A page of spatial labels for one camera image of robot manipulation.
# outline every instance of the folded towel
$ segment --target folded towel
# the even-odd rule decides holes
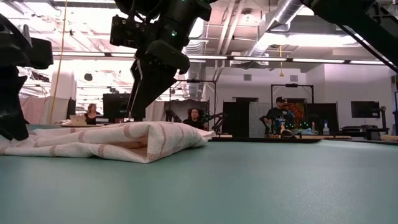
[[[0,141],[0,155],[90,157],[149,163],[188,147],[204,146],[213,132],[182,123],[132,122],[100,128],[36,129],[23,141]]]

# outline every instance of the desk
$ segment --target desk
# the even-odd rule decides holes
[[[151,164],[0,156],[0,223],[396,224],[397,161],[345,141],[209,142]]]

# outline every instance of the ductwork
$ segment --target ductwork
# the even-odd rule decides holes
[[[281,31],[289,31],[290,22],[302,8],[303,4],[300,0],[280,0],[277,9],[266,15],[262,21],[262,25],[259,26],[259,33],[261,33],[260,29],[264,33],[259,36],[259,40],[247,52],[246,56],[262,56],[269,46],[267,40],[273,38],[272,34],[268,33],[268,31],[280,26],[285,26]]]
[[[205,35],[205,21],[198,19],[190,34],[191,38],[202,38]],[[200,40],[191,40],[189,44],[183,49],[183,53],[188,55],[203,55],[205,53],[205,43]],[[191,62],[188,72],[185,74],[185,79],[205,80],[205,63]],[[185,85],[187,98],[193,100],[201,100],[201,93],[203,91],[203,83],[187,83]]]

